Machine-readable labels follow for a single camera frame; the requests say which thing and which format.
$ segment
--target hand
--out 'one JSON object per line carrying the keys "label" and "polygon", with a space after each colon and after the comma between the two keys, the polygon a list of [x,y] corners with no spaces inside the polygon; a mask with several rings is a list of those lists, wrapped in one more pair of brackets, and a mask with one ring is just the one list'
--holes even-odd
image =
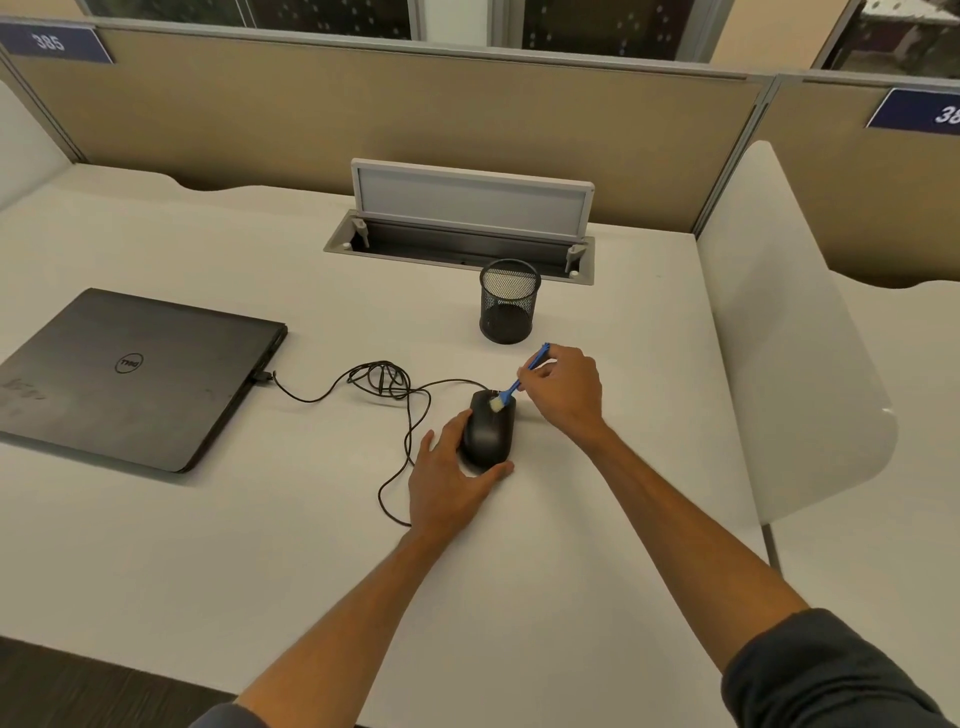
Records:
{"label": "hand", "polygon": [[520,390],[530,395],[547,422],[578,445],[606,428],[601,411],[603,385],[597,364],[579,349],[550,345],[552,361],[532,372],[533,357],[516,373]]}
{"label": "hand", "polygon": [[423,436],[417,464],[410,474],[410,534],[446,546],[477,515],[493,486],[514,471],[511,462],[500,463],[479,477],[467,477],[457,462],[457,447],[471,414],[465,410],[441,432],[430,449],[433,430]]}

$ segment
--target dell logo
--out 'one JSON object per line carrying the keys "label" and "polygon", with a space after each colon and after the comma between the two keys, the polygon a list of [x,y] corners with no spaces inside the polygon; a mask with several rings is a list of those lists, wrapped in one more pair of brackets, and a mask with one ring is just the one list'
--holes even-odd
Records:
{"label": "dell logo", "polygon": [[143,364],[142,353],[129,353],[120,357],[119,361],[113,365],[113,371],[118,375],[128,375],[139,369],[141,364]]}

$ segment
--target number 385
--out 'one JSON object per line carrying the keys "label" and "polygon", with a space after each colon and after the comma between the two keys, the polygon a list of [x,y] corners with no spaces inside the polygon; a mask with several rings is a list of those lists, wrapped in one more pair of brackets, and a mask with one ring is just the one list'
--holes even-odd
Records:
{"label": "number 385", "polygon": [[62,51],[63,44],[60,42],[60,39],[56,36],[36,36],[31,34],[31,37],[36,41],[36,44],[43,48],[46,51]]}
{"label": "number 385", "polygon": [[960,108],[944,107],[934,121],[938,124],[960,124]]}

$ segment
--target tangled cable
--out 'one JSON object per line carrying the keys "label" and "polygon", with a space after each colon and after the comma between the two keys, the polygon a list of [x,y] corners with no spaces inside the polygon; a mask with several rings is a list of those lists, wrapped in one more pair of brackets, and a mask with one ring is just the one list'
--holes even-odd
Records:
{"label": "tangled cable", "polygon": [[[346,381],[346,384],[352,384],[357,389],[363,390],[367,394],[374,395],[375,397],[381,397],[385,400],[406,401],[407,434],[403,438],[403,451],[405,453],[403,465],[398,471],[396,471],[396,473],[391,475],[383,485],[380,486],[376,492],[376,500],[380,504],[380,510],[387,515],[387,518],[395,523],[406,526],[407,528],[410,527],[410,523],[397,518],[387,509],[387,506],[383,502],[383,491],[388,485],[403,475],[403,472],[408,466],[414,465],[413,458],[411,457],[411,453],[413,452],[414,430],[417,429],[417,426],[426,419],[427,413],[430,411],[430,405],[433,403],[433,397],[430,395],[427,387],[433,387],[437,384],[458,382],[463,384],[475,384],[476,386],[480,387],[480,389],[487,389],[487,387],[485,387],[483,384],[478,381],[473,381],[473,379],[457,378],[439,379],[438,381],[431,381],[422,385],[421,387],[414,388],[410,379],[410,375],[408,375],[402,367],[397,366],[397,364],[394,364],[392,361],[371,361],[366,364],[358,364],[357,366],[347,370],[346,372],[343,372],[340,376],[338,376],[336,381],[330,385],[330,388],[314,400],[305,400],[302,397],[298,397],[289,389],[284,387],[276,378],[276,372],[272,372],[270,374],[270,378],[274,381],[274,384],[280,388],[280,391],[283,392],[283,394],[296,401],[301,401],[304,404],[316,404],[319,401],[325,400],[333,393],[333,390],[337,388],[337,385],[344,381]],[[423,410],[423,414],[420,415],[420,418],[416,422],[414,422],[413,411],[410,408],[411,396],[415,394],[426,395],[426,407]]]}

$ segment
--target mesh pencil cup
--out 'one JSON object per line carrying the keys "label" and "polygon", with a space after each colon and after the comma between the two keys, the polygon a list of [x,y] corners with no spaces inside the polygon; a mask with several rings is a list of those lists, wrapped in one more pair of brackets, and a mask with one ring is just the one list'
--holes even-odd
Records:
{"label": "mesh pencil cup", "polygon": [[540,274],[522,260],[495,260],[480,272],[480,330],[497,344],[517,344],[534,326]]}

